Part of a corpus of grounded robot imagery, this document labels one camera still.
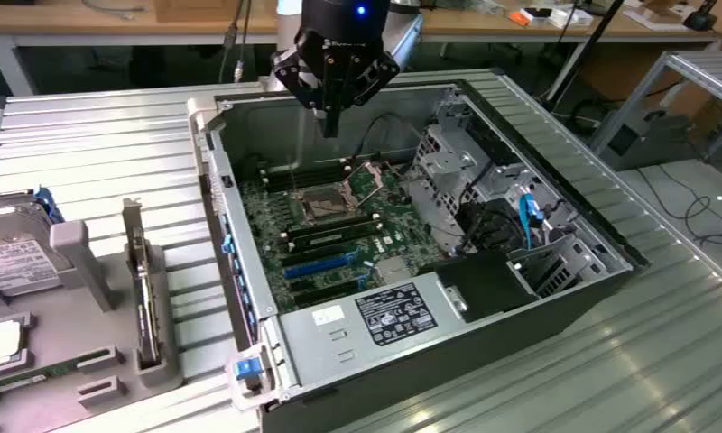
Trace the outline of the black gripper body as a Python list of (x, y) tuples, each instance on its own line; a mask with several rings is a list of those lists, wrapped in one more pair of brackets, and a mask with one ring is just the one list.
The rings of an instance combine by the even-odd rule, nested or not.
[(363, 45), (381, 51), (389, 9), (387, 0), (305, 0), (298, 48), (321, 46), (329, 40), (343, 46)]

